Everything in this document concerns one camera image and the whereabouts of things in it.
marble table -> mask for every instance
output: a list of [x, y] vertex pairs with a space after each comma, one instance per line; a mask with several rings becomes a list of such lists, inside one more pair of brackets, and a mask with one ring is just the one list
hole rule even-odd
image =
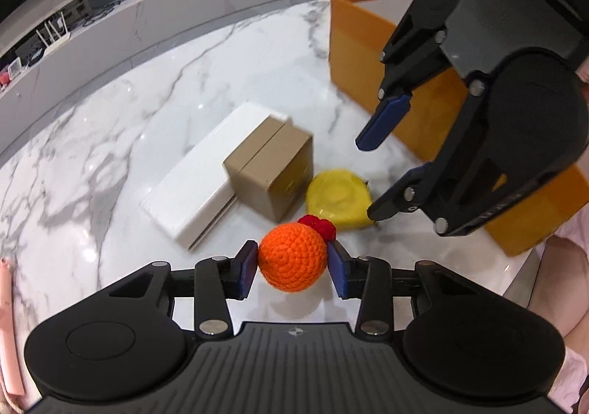
[[[304, 3], [203, 35], [143, 63], [76, 102], [0, 169], [2, 255], [15, 264], [18, 350], [39, 322], [154, 260], [187, 269], [211, 255], [233, 256], [273, 224], [235, 204], [194, 253], [168, 239], [139, 204], [153, 186], [240, 103], [288, 113], [314, 133], [316, 172], [344, 167], [381, 194], [418, 160], [393, 137], [361, 153], [354, 138], [367, 114], [330, 84], [329, 1]], [[294, 217], [303, 213], [301, 206]], [[503, 293], [521, 266], [484, 232], [440, 238], [420, 212], [398, 215], [339, 239], [354, 255], [411, 269], [428, 258]], [[243, 320], [354, 323], [359, 302], [337, 298], [325, 273], [285, 294], [255, 279], [230, 301]], [[192, 328], [189, 299], [174, 319]], [[410, 320], [395, 304], [396, 328]], [[26, 373], [21, 359], [21, 369]], [[27, 402], [38, 398], [27, 378]]]

circular pad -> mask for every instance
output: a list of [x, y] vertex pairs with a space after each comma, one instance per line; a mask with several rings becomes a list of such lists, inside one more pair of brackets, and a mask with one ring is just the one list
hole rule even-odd
[[134, 342], [135, 333], [130, 327], [110, 321], [79, 326], [66, 340], [73, 355], [88, 361], [104, 361], [122, 355]]
[[488, 123], [496, 140], [491, 159], [502, 173], [528, 181], [538, 170], [558, 173], [578, 158], [587, 143], [587, 104], [575, 79], [559, 59], [540, 53], [520, 55], [500, 71]]
[[414, 319], [403, 346], [426, 380], [476, 399], [547, 392], [564, 359], [564, 342], [550, 323], [477, 295], [454, 297]]
[[165, 382], [184, 362], [186, 340], [172, 319], [139, 299], [105, 298], [74, 305], [30, 334], [25, 360], [41, 394], [123, 399]]

knitted toy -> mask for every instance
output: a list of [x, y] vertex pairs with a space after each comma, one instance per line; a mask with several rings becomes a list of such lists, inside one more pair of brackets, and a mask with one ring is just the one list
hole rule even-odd
[[275, 227], [260, 243], [261, 273], [281, 291], [307, 289], [323, 274], [328, 262], [327, 243], [335, 240], [335, 234], [333, 224], [312, 215]]

yellow plush toy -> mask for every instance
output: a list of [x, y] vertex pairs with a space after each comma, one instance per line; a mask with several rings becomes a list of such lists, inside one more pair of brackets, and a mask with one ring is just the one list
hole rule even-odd
[[307, 213], [331, 221], [338, 231], [372, 224], [366, 210], [372, 203], [364, 181], [348, 170], [319, 173], [308, 186]]

white marble surface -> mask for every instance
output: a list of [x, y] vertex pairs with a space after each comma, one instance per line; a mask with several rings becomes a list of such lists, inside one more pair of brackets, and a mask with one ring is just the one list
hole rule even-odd
[[[329, 2], [305, 3], [227, 26], [123, 74], [43, 129], [0, 169], [2, 255], [17, 264], [15, 317], [20, 354], [37, 323], [154, 260], [173, 269], [211, 255], [233, 256], [273, 224], [239, 203], [194, 254], [168, 239], [139, 203], [217, 123], [245, 100], [291, 115], [314, 133], [316, 172], [345, 167], [382, 193], [416, 160], [394, 138], [360, 153], [354, 138], [367, 114], [329, 83]], [[303, 213], [302, 208], [295, 214]], [[352, 255], [411, 269], [428, 258], [503, 292], [520, 260], [484, 231], [439, 238], [417, 212], [339, 237]], [[247, 300], [230, 301], [241, 321], [354, 322], [358, 301], [337, 298], [327, 274], [285, 294], [255, 279]], [[396, 303], [396, 327], [410, 319]], [[188, 300], [174, 319], [191, 328]], [[37, 393], [27, 377], [27, 400]]]
[[136, 66], [154, 45], [176, 35], [272, 1], [277, 0], [123, 1], [102, 20], [73, 30], [66, 43], [0, 92], [0, 152], [95, 77], [125, 62]]

